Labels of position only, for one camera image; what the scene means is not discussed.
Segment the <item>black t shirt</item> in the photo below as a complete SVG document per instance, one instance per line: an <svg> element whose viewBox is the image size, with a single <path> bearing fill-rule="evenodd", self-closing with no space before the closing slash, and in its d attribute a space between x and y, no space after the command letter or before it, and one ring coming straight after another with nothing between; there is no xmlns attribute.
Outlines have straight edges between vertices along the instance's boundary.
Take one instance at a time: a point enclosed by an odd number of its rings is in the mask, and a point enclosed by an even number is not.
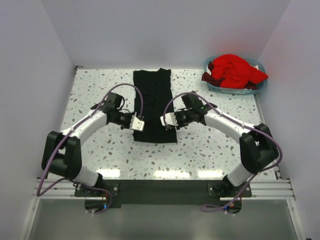
<svg viewBox="0 0 320 240"><path fill-rule="evenodd" d="M170 69L160 68L157 71L136 70L133 72L133 84L143 97L142 116L143 131L134 131L136 142L152 144L171 144L177 142L176 130L167 130L162 126L160 117L173 98L171 91Z"/></svg>

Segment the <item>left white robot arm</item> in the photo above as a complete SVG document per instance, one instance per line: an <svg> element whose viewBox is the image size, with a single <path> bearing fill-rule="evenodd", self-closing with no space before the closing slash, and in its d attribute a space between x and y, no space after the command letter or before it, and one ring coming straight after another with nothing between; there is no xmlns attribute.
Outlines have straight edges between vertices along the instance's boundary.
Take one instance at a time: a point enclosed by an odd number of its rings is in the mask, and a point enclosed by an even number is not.
<svg viewBox="0 0 320 240"><path fill-rule="evenodd" d="M52 131L47 135L41 168L45 174L51 173L86 186L92 196L99 196L104 190L103 177L82 163L82 144L96 131L109 123L121 129L142 130L144 123L135 112L122 112L124 98L109 93L102 103L97 103L90 111L71 127Z"/></svg>

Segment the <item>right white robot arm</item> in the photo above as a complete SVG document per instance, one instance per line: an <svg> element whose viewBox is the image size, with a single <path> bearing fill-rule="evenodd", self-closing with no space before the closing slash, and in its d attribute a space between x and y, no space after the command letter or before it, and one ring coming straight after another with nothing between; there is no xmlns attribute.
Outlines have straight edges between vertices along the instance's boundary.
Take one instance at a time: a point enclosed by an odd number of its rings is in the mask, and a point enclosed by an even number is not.
<svg viewBox="0 0 320 240"><path fill-rule="evenodd" d="M184 108L167 113L167 124L180 129L190 123L200 123L219 130L239 144L240 163L223 177L217 188L227 196L235 196L249 179L280 159L280 147L267 125L254 125L238 120L195 92L182 95L181 98Z"/></svg>

